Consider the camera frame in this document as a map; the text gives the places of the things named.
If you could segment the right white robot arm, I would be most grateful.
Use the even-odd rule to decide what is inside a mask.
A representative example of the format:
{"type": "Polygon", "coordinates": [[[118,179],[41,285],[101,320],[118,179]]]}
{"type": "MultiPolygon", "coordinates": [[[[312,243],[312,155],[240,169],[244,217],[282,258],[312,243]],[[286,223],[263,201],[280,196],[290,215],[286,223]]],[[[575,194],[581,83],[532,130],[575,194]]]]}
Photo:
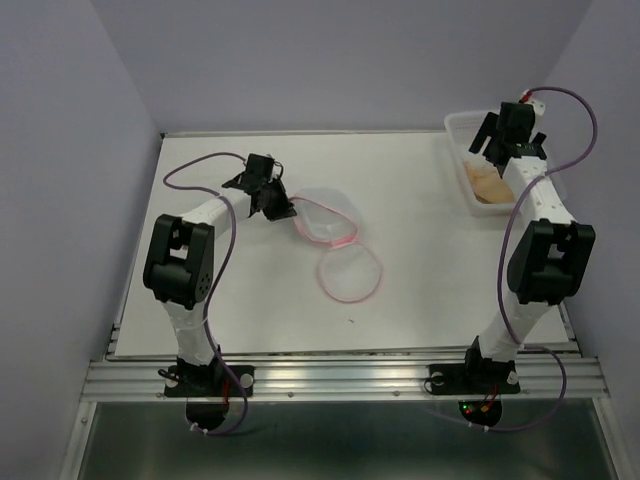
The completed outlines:
{"type": "Polygon", "coordinates": [[[532,103],[504,102],[486,115],[469,148],[497,169],[516,199],[512,218],[526,225],[515,249],[501,248],[498,312],[460,366],[472,390],[516,387],[520,346],[552,307],[577,293],[595,244],[594,228],[579,223],[556,191],[536,119],[532,103]]]}

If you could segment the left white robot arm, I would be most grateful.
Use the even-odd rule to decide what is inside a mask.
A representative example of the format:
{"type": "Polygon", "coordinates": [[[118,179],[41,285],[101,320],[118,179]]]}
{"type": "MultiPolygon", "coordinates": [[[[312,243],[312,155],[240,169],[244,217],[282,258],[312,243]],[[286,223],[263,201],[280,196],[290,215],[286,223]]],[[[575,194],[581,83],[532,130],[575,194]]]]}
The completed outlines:
{"type": "Polygon", "coordinates": [[[171,388],[191,384],[202,394],[215,392],[230,372],[207,321],[213,293],[236,245],[238,224],[257,213],[271,222],[296,215],[282,182],[284,167],[271,156],[233,155],[243,170],[218,188],[172,181],[200,162],[230,156],[208,154],[165,175],[163,184],[170,189],[212,198],[185,214],[156,219],[143,269],[143,284],[167,313],[178,344],[176,364],[160,375],[171,388]]]}

